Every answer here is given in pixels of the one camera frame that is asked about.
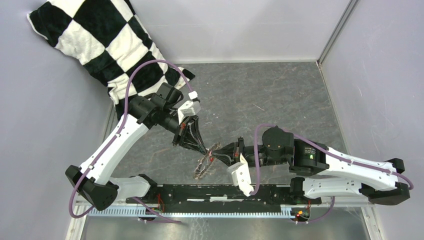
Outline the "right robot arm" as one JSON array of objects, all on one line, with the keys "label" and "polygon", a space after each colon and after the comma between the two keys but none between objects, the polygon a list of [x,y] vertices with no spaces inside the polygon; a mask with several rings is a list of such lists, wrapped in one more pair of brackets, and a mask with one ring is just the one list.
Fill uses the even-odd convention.
[{"label": "right robot arm", "polygon": [[209,155],[228,167],[233,184],[246,196],[259,192],[260,180],[251,180],[250,168],[260,175],[262,167],[288,165],[295,174],[290,181],[289,199],[302,204],[307,199],[360,196],[370,203],[395,206],[410,198],[413,184],[404,175],[404,161],[393,158],[371,161],[342,153],[264,124],[265,132],[255,134],[253,145],[242,137],[236,142],[211,150]]}]

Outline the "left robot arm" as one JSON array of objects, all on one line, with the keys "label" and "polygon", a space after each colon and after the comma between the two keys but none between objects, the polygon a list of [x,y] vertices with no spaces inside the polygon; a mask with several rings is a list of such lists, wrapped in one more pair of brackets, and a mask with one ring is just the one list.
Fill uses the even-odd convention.
[{"label": "left robot arm", "polygon": [[184,95],[168,83],[163,83],[148,98],[132,96],[127,114],[120,118],[97,151],[80,166],[70,165],[65,171],[76,192],[98,211],[107,209],[116,199],[139,197],[145,204],[153,203],[157,190],[147,179],[140,175],[127,178],[111,175],[135,142],[156,125],[173,134],[173,146],[203,155],[208,153],[199,131],[198,93],[192,91],[188,96],[189,100],[175,108]]}]

